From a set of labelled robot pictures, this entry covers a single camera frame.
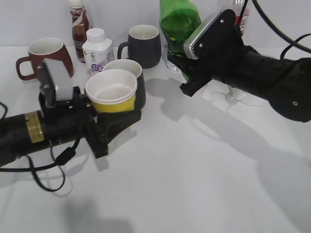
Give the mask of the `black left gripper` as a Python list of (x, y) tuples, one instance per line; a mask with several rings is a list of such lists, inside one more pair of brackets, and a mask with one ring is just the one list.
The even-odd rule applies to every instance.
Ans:
[(41, 126), (45, 140), (51, 145), (73, 141), (58, 159), (71, 159), (82, 138), (85, 138), (95, 158), (108, 155), (108, 144), (121, 132), (141, 120), (141, 110), (96, 114), (86, 95), (73, 88), (71, 100), (48, 106), (48, 95), (39, 94)]

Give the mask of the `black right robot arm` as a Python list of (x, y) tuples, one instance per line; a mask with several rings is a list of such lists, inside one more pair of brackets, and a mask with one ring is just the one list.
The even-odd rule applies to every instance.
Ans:
[(211, 80), (267, 100), (271, 107), (293, 121), (311, 119), (311, 60), (278, 60), (243, 43), (231, 9), (209, 16), (184, 43), (185, 56), (169, 61), (189, 80), (180, 86), (193, 96)]

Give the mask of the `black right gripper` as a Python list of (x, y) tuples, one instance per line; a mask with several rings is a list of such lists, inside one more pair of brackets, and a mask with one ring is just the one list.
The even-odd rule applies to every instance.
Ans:
[(195, 44), (197, 60), (169, 54), (168, 61), (177, 66), (186, 80), (180, 85), (183, 94), (192, 97), (236, 59), (243, 47), (240, 31), (235, 26), (236, 14), (231, 9), (221, 15)]

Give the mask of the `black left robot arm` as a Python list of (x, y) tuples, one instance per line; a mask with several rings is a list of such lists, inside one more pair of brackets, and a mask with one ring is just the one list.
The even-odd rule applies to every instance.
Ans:
[(141, 110), (97, 113), (90, 99), (73, 88), (71, 100), (46, 106), (39, 94), (40, 110), (10, 116), (0, 121), (0, 169), (3, 172), (28, 172), (29, 168), (4, 168), (31, 153), (85, 138), (95, 158), (108, 155), (109, 143), (141, 119)]

